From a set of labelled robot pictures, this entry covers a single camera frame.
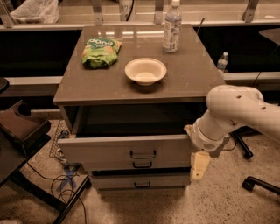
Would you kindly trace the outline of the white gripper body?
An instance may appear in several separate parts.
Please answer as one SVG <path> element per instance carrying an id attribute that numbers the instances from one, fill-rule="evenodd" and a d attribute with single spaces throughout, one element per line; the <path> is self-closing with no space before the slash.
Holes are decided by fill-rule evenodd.
<path id="1" fill-rule="evenodd" d="M 217 158 L 228 143 L 229 135 L 225 135 L 219 140 L 212 140 L 202 133 L 199 128 L 199 122 L 200 119 L 197 119 L 193 125 L 187 124 L 184 127 L 184 131 L 189 136 L 192 146 L 196 151 L 208 152 L 211 158 Z"/>

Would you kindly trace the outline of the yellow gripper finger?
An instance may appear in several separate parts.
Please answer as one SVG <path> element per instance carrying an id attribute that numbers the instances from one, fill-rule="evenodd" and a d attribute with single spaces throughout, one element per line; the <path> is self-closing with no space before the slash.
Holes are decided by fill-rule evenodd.
<path id="1" fill-rule="evenodd" d="M 211 157 L 208 152 L 198 151 L 191 154 L 191 181 L 201 180 L 210 163 Z"/>

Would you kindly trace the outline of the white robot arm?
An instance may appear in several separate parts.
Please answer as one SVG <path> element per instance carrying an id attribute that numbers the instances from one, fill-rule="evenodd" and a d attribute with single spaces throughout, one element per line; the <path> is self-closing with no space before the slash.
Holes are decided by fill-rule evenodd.
<path id="1" fill-rule="evenodd" d="M 210 153 L 216 151 L 227 134 L 242 126 L 255 129 L 280 142 L 280 107 L 263 100 L 254 87 L 219 85 L 206 97 L 207 111 L 184 130 L 190 137 L 190 180 L 199 181 L 210 163 Z"/>

